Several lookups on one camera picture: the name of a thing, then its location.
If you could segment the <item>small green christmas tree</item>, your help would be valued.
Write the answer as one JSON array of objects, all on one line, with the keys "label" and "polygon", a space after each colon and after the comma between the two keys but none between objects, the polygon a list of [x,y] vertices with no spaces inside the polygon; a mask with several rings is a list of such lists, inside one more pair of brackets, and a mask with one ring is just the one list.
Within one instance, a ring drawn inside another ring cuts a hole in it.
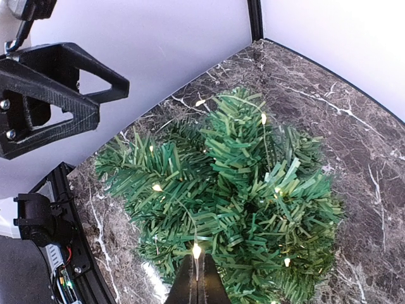
[{"label": "small green christmas tree", "polygon": [[274,127],[248,89],[213,102],[201,123],[173,122],[160,140],[112,140],[96,172],[140,224],[137,251],[163,282],[198,244],[232,303],[307,303],[333,266],[344,214],[321,171],[320,139]]}]

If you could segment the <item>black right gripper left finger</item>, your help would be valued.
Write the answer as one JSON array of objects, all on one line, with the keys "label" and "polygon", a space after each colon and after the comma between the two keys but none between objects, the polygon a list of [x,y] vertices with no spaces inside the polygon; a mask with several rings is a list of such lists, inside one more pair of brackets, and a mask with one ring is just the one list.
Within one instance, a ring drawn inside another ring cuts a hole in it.
[{"label": "black right gripper left finger", "polygon": [[[80,93],[80,71],[110,84]],[[130,82],[78,45],[45,44],[1,56],[1,158],[12,160],[100,122],[100,105],[128,97]]]}]

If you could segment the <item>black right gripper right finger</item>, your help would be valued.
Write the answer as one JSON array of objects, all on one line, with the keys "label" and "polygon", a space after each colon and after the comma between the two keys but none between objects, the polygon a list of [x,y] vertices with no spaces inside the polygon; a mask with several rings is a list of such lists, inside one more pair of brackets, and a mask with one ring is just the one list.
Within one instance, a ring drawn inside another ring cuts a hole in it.
[{"label": "black right gripper right finger", "polygon": [[213,257],[184,256],[165,304],[231,304]]}]

